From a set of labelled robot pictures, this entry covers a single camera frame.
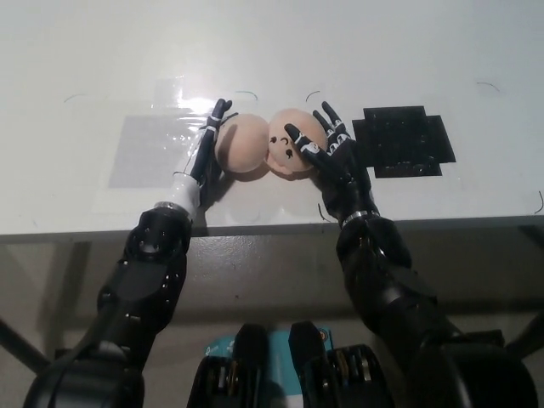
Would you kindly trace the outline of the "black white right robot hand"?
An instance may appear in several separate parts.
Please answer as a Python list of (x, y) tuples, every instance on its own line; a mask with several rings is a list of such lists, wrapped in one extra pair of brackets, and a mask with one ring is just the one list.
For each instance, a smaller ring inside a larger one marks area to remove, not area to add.
[(356, 140), (340, 116), (327, 103), (314, 118), (326, 132), (327, 147), (317, 143), (292, 123), (284, 126), (299, 153), (317, 170), (316, 185), (328, 214), (341, 226), (356, 218), (375, 218), (379, 211), (371, 196), (371, 181)]

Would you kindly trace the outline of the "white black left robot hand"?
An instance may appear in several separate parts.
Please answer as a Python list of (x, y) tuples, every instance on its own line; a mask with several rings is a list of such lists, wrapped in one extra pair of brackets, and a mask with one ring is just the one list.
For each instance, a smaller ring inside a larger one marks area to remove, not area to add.
[(207, 117), (204, 125), (197, 131), (186, 153), (173, 171), (173, 182), (166, 198), (155, 204), (185, 213), (189, 221), (196, 218), (201, 204), (207, 200), (209, 191), (221, 175), (221, 168), (215, 157), (218, 133), (224, 122), (236, 113), (226, 116), (233, 102), (219, 99)]

